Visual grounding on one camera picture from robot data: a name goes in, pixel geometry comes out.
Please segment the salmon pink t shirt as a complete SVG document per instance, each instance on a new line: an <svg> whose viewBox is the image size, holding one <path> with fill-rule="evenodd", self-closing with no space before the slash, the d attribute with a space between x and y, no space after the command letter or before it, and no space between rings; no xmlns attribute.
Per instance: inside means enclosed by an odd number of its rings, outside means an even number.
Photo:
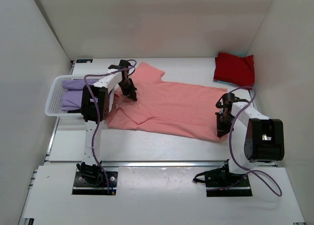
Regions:
<svg viewBox="0 0 314 225"><path fill-rule="evenodd" d="M121 89L114 93L108 128L140 130L192 139L220 142L216 130L219 98L225 88L179 82L165 82L164 71L140 63L131 78L137 101L126 98Z"/></svg>

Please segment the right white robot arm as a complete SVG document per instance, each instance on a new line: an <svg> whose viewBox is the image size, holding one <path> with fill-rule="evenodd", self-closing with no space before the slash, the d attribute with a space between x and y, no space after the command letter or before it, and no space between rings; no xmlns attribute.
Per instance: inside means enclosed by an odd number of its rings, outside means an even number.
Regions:
<svg viewBox="0 0 314 225"><path fill-rule="evenodd" d="M232 131L237 120L246 127L243 145L236 151L229 146L231 159L227 160L228 169L220 173L220 181L226 186L233 185L238 174L245 174L255 167L281 161L285 155L284 127L279 119L261 114L246 99L240 99L228 92L215 105L217 136L229 136L232 143Z"/></svg>

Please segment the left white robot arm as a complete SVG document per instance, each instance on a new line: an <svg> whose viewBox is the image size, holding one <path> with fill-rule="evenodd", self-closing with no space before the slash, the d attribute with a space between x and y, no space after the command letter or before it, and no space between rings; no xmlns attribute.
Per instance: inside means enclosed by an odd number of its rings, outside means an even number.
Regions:
<svg viewBox="0 0 314 225"><path fill-rule="evenodd" d="M84 157L77 168L81 176L92 184L97 185L106 177L104 168L98 160L100 151L101 130L113 104L116 86L122 90L122 94L133 101L137 100L136 91L129 70L135 66L131 64L135 60L121 60L118 65L111 65L106 74L83 77L84 87L81 100L81 115L85 122L85 149ZM100 77L93 84L88 83L89 77Z"/></svg>

